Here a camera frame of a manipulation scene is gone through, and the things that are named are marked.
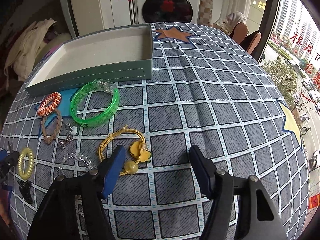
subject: chair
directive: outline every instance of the chair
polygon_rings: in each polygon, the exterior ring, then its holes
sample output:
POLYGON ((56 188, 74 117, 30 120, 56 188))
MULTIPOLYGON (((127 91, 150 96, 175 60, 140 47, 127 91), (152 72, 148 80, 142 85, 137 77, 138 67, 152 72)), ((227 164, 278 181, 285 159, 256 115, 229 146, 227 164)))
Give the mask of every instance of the chair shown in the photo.
POLYGON ((251 54, 254 48, 259 44, 260 39, 261 33, 253 32, 240 43, 240 46, 245 49, 248 54, 251 54))
POLYGON ((232 33, 230 34, 230 38, 232 38, 236 43, 240 44, 248 34, 248 27, 245 23, 238 23, 234 28, 232 33))

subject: road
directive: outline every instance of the road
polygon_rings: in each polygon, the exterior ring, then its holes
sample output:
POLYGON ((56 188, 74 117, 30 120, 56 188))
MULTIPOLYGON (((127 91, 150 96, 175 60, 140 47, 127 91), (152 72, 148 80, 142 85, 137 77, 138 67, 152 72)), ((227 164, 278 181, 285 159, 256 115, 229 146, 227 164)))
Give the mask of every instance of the road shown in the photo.
POLYGON ((264 50, 264 60, 275 60, 279 55, 267 44, 266 49, 264 50))
MULTIPOLYGON (((301 81, 300 79, 298 79, 298 85, 301 87, 301 81)), ((305 91, 304 93, 307 97, 309 97, 308 95, 308 91, 305 91)), ((314 103, 312 102, 308 102, 306 103, 303 107, 302 110, 307 112, 310 116, 310 121, 309 123, 306 125, 306 127, 311 127, 311 130, 309 130, 307 132, 306 135, 303 135, 303 140, 305 142, 305 147, 307 150, 307 159, 309 160, 313 153, 320 149, 320 116, 319 114, 316 112, 316 109, 314 107, 314 103)), ((313 196, 315 194, 318 194, 320 192, 320 168, 310 172, 309 174, 310 179, 310 187, 309 187, 309 195, 313 196)))
MULTIPOLYGON (((265 61, 268 60, 275 60, 278 57, 278 54, 269 46, 267 45, 265 51, 265 61)), ((301 77, 298 76, 298 87, 302 87, 301 77)), ((308 91, 304 92, 305 96, 309 98, 308 91)), ((312 102, 308 102, 302 108, 303 111, 307 112, 310 116, 310 121, 307 127, 311 126, 311 130, 307 132, 306 135, 303 135, 303 141, 305 143, 305 148, 307 150, 307 160, 309 165, 309 160, 312 157, 313 153, 320 149, 320 116, 316 112, 314 104, 312 102)), ((320 168, 312 171, 309 173, 309 196, 313 196, 320 193, 320 168)), ((308 215, 306 217, 305 226, 308 224, 310 219, 312 218, 313 214, 315 213, 316 208, 308 211, 308 215)))

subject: building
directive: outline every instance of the building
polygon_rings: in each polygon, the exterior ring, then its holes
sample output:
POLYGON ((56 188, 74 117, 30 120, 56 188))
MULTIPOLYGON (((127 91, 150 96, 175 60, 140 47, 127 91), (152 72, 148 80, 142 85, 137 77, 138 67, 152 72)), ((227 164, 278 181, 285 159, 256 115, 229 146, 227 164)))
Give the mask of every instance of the building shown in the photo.
POLYGON ((320 32, 315 23, 305 17, 307 14, 309 13, 300 0, 281 0, 280 12, 274 32, 277 33, 281 39, 285 40, 293 37, 295 33, 297 33, 299 37, 302 36, 302 45, 296 44, 298 41, 297 37, 292 44, 292 50, 297 50, 296 56, 298 58, 311 61, 317 51, 320 32), (308 45, 310 44, 313 46, 311 54, 308 52, 308 45))
POLYGON ((280 8, 274 31, 280 37, 289 39, 300 25, 303 5, 300 0, 281 0, 280 8))

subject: high-rise building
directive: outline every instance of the high-rise building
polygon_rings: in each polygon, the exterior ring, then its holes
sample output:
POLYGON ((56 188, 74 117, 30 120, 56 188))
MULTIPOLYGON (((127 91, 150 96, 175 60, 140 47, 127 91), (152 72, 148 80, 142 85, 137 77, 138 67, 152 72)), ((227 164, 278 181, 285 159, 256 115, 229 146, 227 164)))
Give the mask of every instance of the high-rise building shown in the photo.
POLYGON ((297 31, 297 33, 303 37, 301 44, 295 45, 294 49, 298 51, 297 56, 299 58, 304 58, 306 60, 311 60, 312 55, 316 53, 318 47, 318 41, 320 38, 320 33, 318 28, 313 22, 304 22, 301 27, 301 31, 297 31), (312 45, 311 53, 309 50, 309 45, 312 45))
POLYGON ((275 32, 284 38, 290 38, 300 24, 302 7, 300 0, 281 0, 275 32))

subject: tablecloth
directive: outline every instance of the tablecloth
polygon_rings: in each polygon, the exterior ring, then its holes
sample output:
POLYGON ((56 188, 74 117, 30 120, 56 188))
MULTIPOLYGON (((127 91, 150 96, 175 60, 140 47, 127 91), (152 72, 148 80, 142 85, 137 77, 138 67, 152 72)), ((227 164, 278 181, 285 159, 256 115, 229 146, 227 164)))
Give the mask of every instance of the tablecloth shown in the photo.
MULTIPOLYGON (((7 149, 10 140, 14 149, 28 146, 36 154, 30 178, 33 204, 27 204, 18 190, 17 169, 10 171, 7 181, 14 188, 11 215, 22 237, 26 238, 63 155, 81 153, 99 164, 96 150, 100 142, 128 124, 144 134, 152 159, 139 164, 137 174, 121 176, 113 194, 103 200, 116 238, 199 239, 212 201, 200 192, 189 163, 187 152, 197 144, 218 168, 243 178, 256 174, 279 211, 288 238, 296 239, 306 217, 308 172, 296 135, 283 129, 286 115, 280 104, 286 103, 277 87, 257 62, 220 30, 184 23, 151 26, 173 30, 167 37, 161 30, 153 33, 152 79, 119 82, 119 109, 103 126, 79 127, 68 111, 62 111, 58 138, 66 138, 66 123, 78 126, 65 150, 58 146, 58 139, 51 145, 44 143, 41 119, 36 116, 44 97, 32 98, 24 89, 26 84, 21 87, 4 123, 0 148, 7 149)), ((61 93, 68 101, 73 91, 61 93)), ((106 93, 92 92, 78 114, 95 116, 109 101, 106 93)), ((48 134, 54 125, 51 120, 48 134)), ((118 144, 128 149, 135 140, 130 134, 115 138, 108 146, 108 156, 118 144)), ((85 163, 70 159, 64 173, 72 177, 85 171, 85 163)), ((81 209, 81 201, 76 205, 81 209)), ((237 217, 235 196, 227 239, 233 239, 237 217)), ((87 240, 81 215, 78 223, 82 239, 87 240)))

